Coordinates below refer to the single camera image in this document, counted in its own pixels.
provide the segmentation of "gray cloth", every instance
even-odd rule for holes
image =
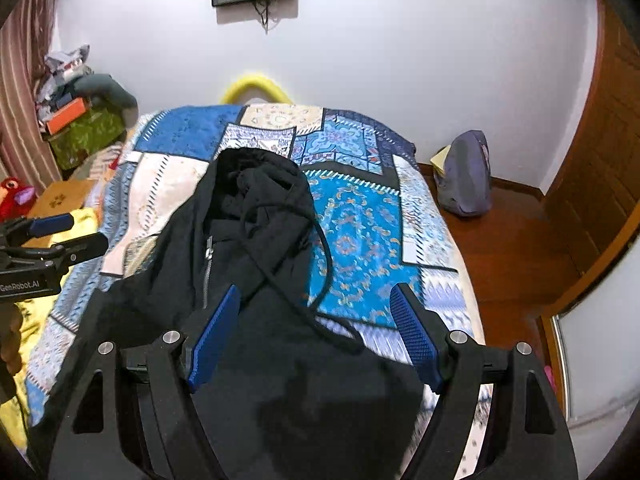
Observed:
[[[78,97],[100,96],[118,108],[135,108],[138,101],[108,74],[89,74],[73,82]]]
[[[444,176],[434,169],[438,203],[458,216],[479,216],[491,209],[491,166],[484,133],[457,136],[444,160]]]

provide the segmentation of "curtain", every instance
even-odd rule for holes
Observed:
[[[60,180],[49,143],[42,140],[34,98],[45,75],[56,0],[20,0],[0,29],[0,161],[41,193]]]

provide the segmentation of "wooden door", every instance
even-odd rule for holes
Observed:
[[[640,52],[598,0],[598,49],[574,142],[545,199],[552,224],[585,273],[640,200]]]

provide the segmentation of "electrical cable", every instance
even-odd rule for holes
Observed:
[[[254,0],[255,12],[260,16],[260,24],[265,32],[269,31],[269,6],[274,0]]]
[[[259,208],[263,207],[276,207],[279,209],[284,209],[289,212],[292,212],[298,216],[302,216],[309,220],[316,232],[318,232],[318,236],[320,238],[320,243],[322,245],[322,250],[324,251],[324,257],[326,258],[326,276],[324,277],[324,283],[322,284],[322,289],[320,293],[314,298],[310,305],[305,306],[301,304],[299,301],[295,301],[290,298],[287,293],[282,289],[280,284],[278,283],[277,278],[271,273],[269,269],[264,267],[263,264],[259,261],[259,259],[255,256],[252,248],[249,246],[247,231],[246,231],[246,218],[247,216],[256,211]],[[280,296],[292,307],[292,309],[302,316],[302,319],[322,338],[326,339],[333,345],[341,348],[352,354],[357,354],[364,349],[364,341],[362,340],[362,336],[360,332],[348,321],[341,319],[339,317],[331,316],[330,314],[324,314],[322,312],[318,312],[318,308],[320,307],[320,303],[324,300],[324,297],[329,292],[331,288],[332,282],[334,280],[334,261],[331,257],[331,249],[329,247],[329,243],[326,240],[326,236],[324,236],[324,231],[322,230],[322,226],[318,222],[315,214],[309,213],[305,209],[301,207],[294,206],[292,204],[284,203],[284,202],[269,202],[256,204],[251,206],[249,209],[242,213],[240,217],[240,236],[238,241],[244,247],[244,250],[249,255],[249,257],[254,261],[255,266],[260,270],[262,275],[265,277],[267,282],[280,294]],[[325,319],[330,319],[341,327],[343,327],[351,336],[345,337],[339,335],[327,328],[325,325],[320,323],[316,317],[323,317]]]

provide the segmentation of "bedspread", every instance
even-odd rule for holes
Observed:
[[[322,312],[350,320],[377,354],[409,363],[388,306],[391,287],[407,282],[450,329],[484,342],[462,257],[410,142],[346,110],[283,104],[175,108],[140,117],[123,148],[104,197],[100,231],[110,241],[109,250],[73,268],[31,353],[26,387],[33,424],[42,416],[92,292],[144,269],[157,235],[191,195],[209,161],[225,148],[240,146],[287,156],[306,174],[335,269]],[[325,275],[326,257],[315,240],[309,302]],[[490,399],[490,388],[483,387],[459,477],[475,467]],[[405,463],[436,402],[426,386]]]

